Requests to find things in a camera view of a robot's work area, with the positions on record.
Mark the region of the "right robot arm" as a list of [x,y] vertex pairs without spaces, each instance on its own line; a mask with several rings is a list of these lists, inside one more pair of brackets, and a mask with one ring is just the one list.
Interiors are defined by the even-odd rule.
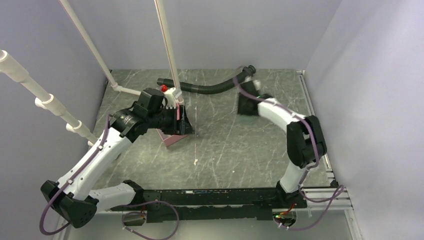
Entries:
[[283,106],[276,98],[260,94],[254,80],[239,83],[232,79],[238,90],[239,115],[265,118],[281,128],[286,134],[286,153],[289,157],[285,173],[278,181],[276,203],[287,208],[295,201],[295,192],[303,186],[308,172],[319,166],[327,146],[319,119],[305,116]]

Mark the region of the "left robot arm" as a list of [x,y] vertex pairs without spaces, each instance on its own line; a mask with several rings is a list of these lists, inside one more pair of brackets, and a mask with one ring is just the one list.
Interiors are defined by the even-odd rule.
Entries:
[[109,115],[99,139],[81,160],[58,180],[47,180],[41,186],[47,208],[74,228],[83,227],[97,212],[106,209],[139,209],[145,193],[134,181],[125,180],[102,189],[94,189],[94,185],[108,166],[150,129],[171,136],[194,132],[180,89],[146,88],[130,107]]

